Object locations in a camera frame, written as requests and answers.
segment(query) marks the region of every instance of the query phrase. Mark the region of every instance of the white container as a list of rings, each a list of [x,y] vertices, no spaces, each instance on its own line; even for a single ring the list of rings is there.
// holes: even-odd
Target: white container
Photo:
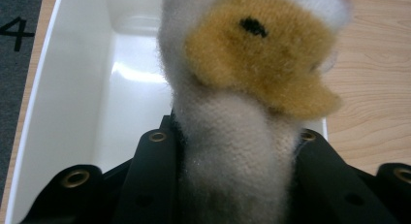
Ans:
[[[133,157],[171,112],[156,42],[161,0],[56,0],[30,97],[6,223],[76,164]],[[309,128],[327,135],[323,122]]]

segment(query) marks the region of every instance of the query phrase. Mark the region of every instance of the wooden table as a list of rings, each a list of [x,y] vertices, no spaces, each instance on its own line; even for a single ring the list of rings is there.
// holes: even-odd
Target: wooden table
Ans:
[[[21,130],[55,0],[43,0],[0,211],[3,223]],[[354,0],[338,62],[325,79],[344,107],[328,118],[329,140],[352,166],[411,165],[411,0]]]

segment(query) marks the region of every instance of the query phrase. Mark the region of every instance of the white plush body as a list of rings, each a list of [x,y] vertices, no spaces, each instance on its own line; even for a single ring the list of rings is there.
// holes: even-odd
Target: white plush body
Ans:
[[[299,125],[246,95],[207,89],[174,95],[187,136],[180,201],[185,223],[275,223],[284,218]]]
[[[300,122],[270,112],[249,95],[205,87],[189,72],[184,39],[214,1],[163,0],[160,50],[187,141],[178,188],[182,219],[281,223]]]

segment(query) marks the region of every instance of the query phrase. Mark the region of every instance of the black fabric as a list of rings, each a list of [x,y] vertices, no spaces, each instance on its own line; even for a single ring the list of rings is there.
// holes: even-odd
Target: black fabric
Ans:
[[[0,0],[0,200],[42,0]]]

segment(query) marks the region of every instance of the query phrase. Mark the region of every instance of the black number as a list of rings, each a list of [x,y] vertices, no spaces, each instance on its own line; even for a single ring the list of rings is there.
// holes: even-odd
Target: black number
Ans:
[[[34,33],[24,32],[26,22],[27,22],[26,20],[21,19],[20,17],[17,17],[10,23],[7,23],[6,25],[0,27],[0,35],[16,37],[15,51],[20,51],[21,41],[23,37],[34,37]],[[18,31],[16,32],[7,31],[9,28],[13,27],[15,24],[18,24]]]

